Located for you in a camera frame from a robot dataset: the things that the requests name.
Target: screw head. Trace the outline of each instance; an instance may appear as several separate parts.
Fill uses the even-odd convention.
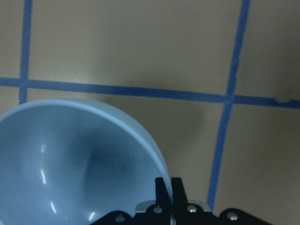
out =
[[[190,205],[187,206],[187,211],[190,212],[190,213],[195,213],[195,212],[198,211],[198,209],[195,205],[190,204]]]
[[[116,221],[117,223],[123,223],[125,221],[125,217],[123,217],[122,214],[119,214],[114,221]]]
[[[158,205],[158,206],[155,206],[153,208],[153,212],[155,212],[155,213],[162,213],[163,209]]]
[[[231,221],[236,221],[236,220],[238,220],[239,217],[234,212],[228,212],[227,218]]]

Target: blue tape line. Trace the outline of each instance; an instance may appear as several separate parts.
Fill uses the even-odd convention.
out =
[[[21,79],[17,79],[17,78],[0,77],[0,86],[20,87],[21,83],[22,85],[25,85],[27,88],[47,89],[47,90],[90,92],[90,93],[97,93],[97,94],[142,96],[142,97],[153,97],[153,98],[171,98],[171,99],[211,102],[211,103],[231,102],[231,100],[229,100],[229,98],[226,96],[207,94],[207,93],[196,93],[196,92],[177,91],[177,90],[132,88],[132,87],[120,87],[120,86],[105,86],[105,85],[69,83],[69,82],[38,81],[38,80],[26,80],[21,82]],[[300,109],[300,100],[291,100],[288,102],[279,103],[274,98],[252,97],[252,96],[243,96],[243,95],[234,96],[234,104]]]
[[[27,101],[26,80],[28,79],[29,51],[30,51],[30,29],[31,29],[32,0],[24,0],[23,29],[22,29],[22,49],[20,65],[20,104]]]
[[[231,116],[232,108],[233,108],[233,104],[225,104],[224,105],[221,122],[219,125],[216,151],[215,151],[215,156],[213,159],[212,172],[211,172],[211,177],[210,177],[209,195],[208,195],[208,200],[207,200],[207,203],[210,206],[211,210],[213,210],[214,206],[215,206],[215,200],[216,200],[217,188],[218,188],[218,180],[219,180],[219,174],[220,174],[220,167],[221,167],[222,156],[223,156],[223,149],[224,149],[227,127],[229,124],[229,119]]]
[[[0,86],[19,87],[20,79],[0,77]]]
[[[278,102],[276,99],[268,98],[268,97],[251,97],[251,96],[236,95],[234,97],[234,103],[244,104],[244,105],[258,105],[258,106],[300,109],[300,100]]]
[[[210,206],[211,210],[214,210],[217,190],[218,190],[218,180],[222,163],[222,156],[224,151],[224,144],[226,138],[226,132],[228,123],[231,116],[231,111],[233,107],[234,101],[234,91],[236,86],[236,76],[239,67],[240,60],[240,51],[243,44],[243,38],[246,30],[248,11],[250,7],[250,0],[243,0],[240,10],[240,18],[237,27],[237,33],[235,37],[235,44],[232,53],[232,61],[230,67],[230,73],[228,78],[228,85],[226,95],[228,97],[228,101],[225,102],[221,122],[219,125],[219,131],[217,135],[217,143],[215,148],[215,156],[212,165],[211,177],[210,177],[210,187],[207,198],[207,203]]]
[[[77,92],[91,92],[98,94],[112,94],[124,96],[142,96],[152,98],[170,98],[190,101],[223,103],[226,97],[217,94],[206,94],[179,90],[162,90],[151,88],[134,88],[121,86],[106,86],[83,83],[70,82],[54,82],[41,80],[28,80],[29,88],[49,89],[49,90],[63,90],[63,91],[77,91]]]
[[[228,78],[227,95],[233,95],[236,86],[236,76],[240,63],[240,51],[243,45],[243,37],[246,31],[246,24],[248,18],[248,10],[250,6],[250,0],[243,0],[240,10],[240,19],[237,27],[237,34],[235,37],[235,44],[232,53],[232,61],[230,67],[230,73]]]

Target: tile grid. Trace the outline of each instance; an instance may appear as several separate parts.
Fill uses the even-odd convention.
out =
[[[248,15],[249,6],[250,6],[250,0],[243,0],[241,6],[241,12],[240,12],[239,25],[237,29],[236,40],[235,40],[235,45],[234,45],[234,50],[232,55],[228,87],[225,96],[217,95],[217,94],[209,94],[209,93],[178,91],[178,90],[161,90],[161,89],[150,89],[150,88],[134,88],[134,87],[94,85],[94,84],[71,83],[71,82],[30,80],[28,79],[28,69],[29,69],[29,55],[30,55],[29,51],[30,51],[32,0],[24,0],[20,78],[17,79],[17,78],[0,77],[0,86],[19,87],[20,104],[25,103],[27,101],[28,88],[223,103],[224,109],[223,109],[222,118],[221,118],[219,131],[218,131],[216,152],[213,161],[213,168],[212,168],[209,195],[208,195],[208,203],[213,209],[215,198],[216,198],[217,186],[218,186],[220,165],[222,162],[222,153],[223,153],[223,148],[225,143],[226,130],[230,119],[233,104],[300,109],[299,100],[291,100],[289,102],[280,103],[276,101],[276,99],[274,98],[234,95],[235,83],[236,83],[235,80],[236,80],[236,74],[239,65],[239,55],[242,47],[243,34],[247,24],[247,15]]]

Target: beige floor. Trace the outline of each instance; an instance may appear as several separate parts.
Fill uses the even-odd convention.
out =
[[[224,95],[241,1],[33,1],[29,79]],[[237,95],[300,100],[300,4],[253,0]],[[23,1],[0,1],[0,77],[18,78]],[[18,105],[0,86],[0,113]],[[157,141],[188,198],[206,201],[223,104],[28,89],[28,101],[110,103]],[[234,105],[215,212],[300,223],[300,110]]]

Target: bowl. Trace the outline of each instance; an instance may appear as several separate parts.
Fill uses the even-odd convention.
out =
[[[87,99],[22,104],[0,117],[0,224],[88,225],[131,216],[170,178],[150,134],[123,111]]]

